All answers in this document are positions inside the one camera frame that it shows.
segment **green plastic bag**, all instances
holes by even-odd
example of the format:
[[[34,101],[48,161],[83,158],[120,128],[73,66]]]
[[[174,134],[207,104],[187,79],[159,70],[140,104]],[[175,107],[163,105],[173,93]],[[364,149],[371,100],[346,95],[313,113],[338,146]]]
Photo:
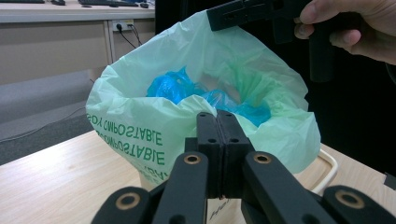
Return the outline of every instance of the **green plastic bag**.
[[[151,184],[170,175],[185,138],[196,136],[196,115],[217,113],[197,95],[177,105],[145,97],[155,77],[184,66],[193,82],[270,106],[272,117],[259,127],[236,115],[256,150],[274,154],[294,174],[316,158],[320,134],[300,75],[239,27],[212,32],[201,11],[109,65],[86,104],[97,133]]]

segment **light wood tabletop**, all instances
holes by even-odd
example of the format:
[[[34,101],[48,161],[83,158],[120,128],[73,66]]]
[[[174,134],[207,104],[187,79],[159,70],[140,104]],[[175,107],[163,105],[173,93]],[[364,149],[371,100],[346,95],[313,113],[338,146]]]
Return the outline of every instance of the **light wood tabletop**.
[[[329,186],[358,189],[396,216],[396,191],[383,184],[385,175],[322,149],[339,165]],[[325,163],[317,158],[295,176],[312,189],[331,170]],[[127,186],[140,187],[138,172],[92,131],[0,166],[0,222],[91,223],[107,197]],[[235,223],[243,223],[237,206]]]

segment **desk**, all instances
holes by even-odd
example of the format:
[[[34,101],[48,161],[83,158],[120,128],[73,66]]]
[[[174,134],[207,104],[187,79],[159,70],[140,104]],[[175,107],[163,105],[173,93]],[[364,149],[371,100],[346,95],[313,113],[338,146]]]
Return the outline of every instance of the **desk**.
[[[330,185],[358,189],[396,216],[396,191],[385,176],[322,145],[339,164]],[[325,169],[313,162],[296,177],[305,186]],[[138,172],[92,131],[0,166],[2,223],[90,223],[114,191],[140,186]],[[240,217],[235,223],[242,223]]]
[[[0,4],[0,85],[103,68],[131,51],[113,34],[113,20],[134,20],[140,40],[154,36],[155,9]],[[137,46],[137,40],[128,36]]]

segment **hand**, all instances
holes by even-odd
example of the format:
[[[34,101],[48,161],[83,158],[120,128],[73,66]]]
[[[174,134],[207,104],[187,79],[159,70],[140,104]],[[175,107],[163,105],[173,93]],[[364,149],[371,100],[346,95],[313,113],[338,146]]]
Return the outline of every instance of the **hand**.
[[[396,1],[395,0],[313,0],[305,6],[294,34],[307,39],[314,33],[314,23],[326,21],[340,12],[357,12],[361,27],[334,32],[332,45],[351,54],[396,65]]]

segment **power outlet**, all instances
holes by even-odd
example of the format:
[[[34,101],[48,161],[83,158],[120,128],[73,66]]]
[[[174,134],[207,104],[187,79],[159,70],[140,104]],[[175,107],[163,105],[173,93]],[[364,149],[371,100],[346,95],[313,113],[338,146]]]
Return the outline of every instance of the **power outlet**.
[[[122,31],[127,31],[127,30],[132,30],[132,28],[128,25],[133,25],[134,20],[116,20],[113,21],[113,31],[118,32],[119,29],[117,29],[117,24],[121,25]]]

